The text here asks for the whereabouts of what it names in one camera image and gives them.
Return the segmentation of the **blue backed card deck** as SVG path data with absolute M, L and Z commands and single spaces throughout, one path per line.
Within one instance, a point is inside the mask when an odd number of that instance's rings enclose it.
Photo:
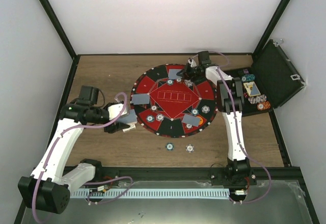
M 137 116 L 134 109 L 129 110 L 129 114 L 123 117 L 120 117 L 117 122 L 123 124 L 135 124 L 137 123 Z

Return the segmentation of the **white chip stack mat top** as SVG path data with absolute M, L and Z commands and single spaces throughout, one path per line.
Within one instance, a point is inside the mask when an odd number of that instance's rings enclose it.
M 188 87 L 193 86 L 193 83 L 192 83 L 191 80 L 185 80 L 184 83 L 185 83 Z

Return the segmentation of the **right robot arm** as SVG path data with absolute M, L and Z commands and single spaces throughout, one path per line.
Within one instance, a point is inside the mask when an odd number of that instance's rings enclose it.
M 221 66 L 213 64 L 209 51 L 201 51 L 188 58 L 186 65 L 177 75 L 191 82 L 205 77 L 216 85 L 216 104 L 224 118 L 228 137 L 225 174 L 229 183 L 239 184 L 249 176 L 251 169 L 242 133 L 244 96 L 241 79 L 226 74 L 221 70 Z

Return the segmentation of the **teal poker chip stack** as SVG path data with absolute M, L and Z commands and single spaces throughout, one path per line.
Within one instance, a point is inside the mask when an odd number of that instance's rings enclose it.
M 150 122 L 150 123 L 152 123 L 152 122 L 154 122 L 154 121 L 155 121 L 155 117 L 154 117 L 154 116 L 152 116 L 152 115 L 148 115 L 148 116 L 146 117 L 146 120 L 147 120 L 147 122 Z

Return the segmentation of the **white chip stack mat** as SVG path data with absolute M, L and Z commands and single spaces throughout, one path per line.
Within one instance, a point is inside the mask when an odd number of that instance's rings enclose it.
M 193 86 L 193 83 L 192 83 L 191 80 L 185 80 L 184 83 L 185 83 L 188 87 Z
M 209 112 L 210 112 L 210 107 L 209 106 L 205 105 L 205 106 L 202 107 L 202 113 L 207 114 Z

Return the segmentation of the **blue backed card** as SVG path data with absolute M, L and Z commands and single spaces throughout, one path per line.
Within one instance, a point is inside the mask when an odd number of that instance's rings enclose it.
M 182 69 L 170 69 L 168 71 L 168 79 L 182 79 Z
M 182 123 L 198 127 L 200 125 L 200 118 L 186 114 L 182 118 Z
M 133 105 L 144 105 L 150 103 L 150 96 L 148 94 L 133 94 L 131 103 Z

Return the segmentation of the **blue backed card top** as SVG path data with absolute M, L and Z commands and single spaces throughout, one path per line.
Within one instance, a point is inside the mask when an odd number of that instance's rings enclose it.
M 182 69 L 170 69 L 168 71 L 168 79 L 182 79 Z

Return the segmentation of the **teal chip stack mat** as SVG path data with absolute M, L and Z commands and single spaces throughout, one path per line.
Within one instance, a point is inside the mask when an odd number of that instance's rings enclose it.
M 199 111 L 197 109 L 192 109 L 192 115 L 196 116 L 199 114 Z

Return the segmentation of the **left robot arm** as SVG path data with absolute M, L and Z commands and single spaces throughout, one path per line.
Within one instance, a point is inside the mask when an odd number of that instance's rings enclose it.
M 98 88 L 82 86 L 79 96 L 62 107 L 57 130 L 45 154 L 30 176 L 20 178 L 19 192 L 34 214 L 37 210 L 60 214 L 66 209 L 71 193 L 88 182 L 99 185 L 103 181 L 104 172 L 97 160 L 85 159 L 64 173 L 84 129 L 108 128 L 128 114 L 125 93 L 118 93 L 115 102 L 97 107 L 98 93 Z

